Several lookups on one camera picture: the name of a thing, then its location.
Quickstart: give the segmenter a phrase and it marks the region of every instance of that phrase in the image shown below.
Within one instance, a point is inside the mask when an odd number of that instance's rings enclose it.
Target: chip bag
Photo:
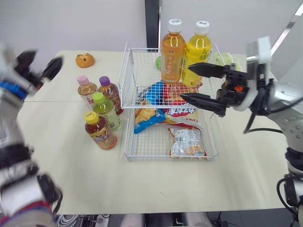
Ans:
[[[165,105],[183,105],[186,103],[183,98],[180,97],[182,93],[196,93],[199,88],[203,85],[200,83],[196,87],[187,87],[181,82],[176,84],[164,84],[163,95],[164,95],[164,104]]]
[[[139,94],[139,105],[160,105],[163,96],[163,82],[157,82]],[[142,108],[135,110],[134,134],[142,132],[153,124],[165,120],[161,109]]]
[[[170,150],[172,158],[205,159],[206,152],[199,129],[169,128],[169,131],[175,139],[174,145]]]
[[[182,108],[165,109],[164,116],[165,120],[160,122],[160,124],[201,128],[198,110],[187,107],[187,105],[183,105]]]

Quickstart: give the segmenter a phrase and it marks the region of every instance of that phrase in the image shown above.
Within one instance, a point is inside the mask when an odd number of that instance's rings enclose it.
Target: robotic arm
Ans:
[[[29,70],[35,52],[23,52],[17,59],[0,45],[0,205],[6,217],[4,227],[55,226],[62,200],[61,191],[48,175],[39,175],[31,160],[32,150],[24,145],[17,115],[27,95],[43,85],[42,79],[53,79],[60,71],[62,58],[53,59],[42,74]],[[51,204],[57,202],[52,211]]]
[[[288,148],[285,154],[289,174],[277,184],[278,196],[283,205],[303,226],[303,91],[289,84],[269,79],[270,42],[268,37],[259,38],[247,45],[247,73],[234,70],[234,65],[217,66],[197,63],[188,68],[199,76],[225,79],[216,99],[199,93],[180,96],[188,103],[224,117],[226,108],[237,111],[251,110],[251,117],[244,134],[253,131],[275,131],[286,136]],[[256,115],[267,116],[281,130],[250,129]],[[285,182],[285,195],[289,207],[280,194],[280,184]]]

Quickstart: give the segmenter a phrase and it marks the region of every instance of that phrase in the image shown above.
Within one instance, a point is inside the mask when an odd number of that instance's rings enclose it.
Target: yellow bottle cap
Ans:
[[[105,97],[102,92],[95,92],[92,96],[95,103],[103,103],[105,101]]]
[[[95,124],[99,121],[99,116],[94,111],[88,111],[84,115],[87,124]]]

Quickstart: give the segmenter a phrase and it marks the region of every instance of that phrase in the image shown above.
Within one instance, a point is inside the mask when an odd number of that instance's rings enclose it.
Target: wire basket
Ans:
[[[158,105],[147,105],[142,102],[142,94],[146,93],[153,84],[161,81],[161,72],[155,64],[159,56],[159,48],[128,48],[126,43],[118,79],[122,108],[180,108],[180,105],[176,103],[167,104],[164,97],[160,97]],[[207,62],[211,64],[223,62],[224,64],[223,58],[215,44]],[[198,92],[214,98],[216,91],[223,83],[223,79],[203,78],[202,83],[202,86],[197,87]],[[174,85],[174,89],[180,90],[181,93],[182,91],[187,93],[187,88],[181,85],[181,83],[179,84]],[[171,96],[171,99],[180,99],[179,95],[175,94],[175,96]]]
[[[150,126],[138,134],[134,134],[134,112],[130,111],[127,123],[124,153],[129,161],[146,160],[210,160],[219,154],[220,131],[216,116],[209,114],[206,118],[205,111],[196,109],[199,112],[199,125],[202,134],[202,146],[205,149],[205,156],[182,156],[176,158],[170,155],[170,149],[174,144],[174,138],[168,128],[178,129],[182,127],[171,124],[158,124]]]

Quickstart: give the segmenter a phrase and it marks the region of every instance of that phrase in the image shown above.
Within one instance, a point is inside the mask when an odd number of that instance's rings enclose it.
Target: table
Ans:
[[[118,144],[101,150],[84,130],[87,107],[77,93],[78,75],[116,83],[121,52],[90,52],[96,64],[76,66],[86,51],[61,51],[64,65],[51,83],[28,98],[18,115],[33,158],[63,190],[60,214],[153,213],[281,208],[276,183],[287,173],[282,134],[243,135],[250,111],[229,108],[219,118],[222,150],[208,162],[128,162],[123,154],[128,111],[121,114]],[[234,55],[244,66],[245,55]],[[252,128],[277,126],[256,117]]]

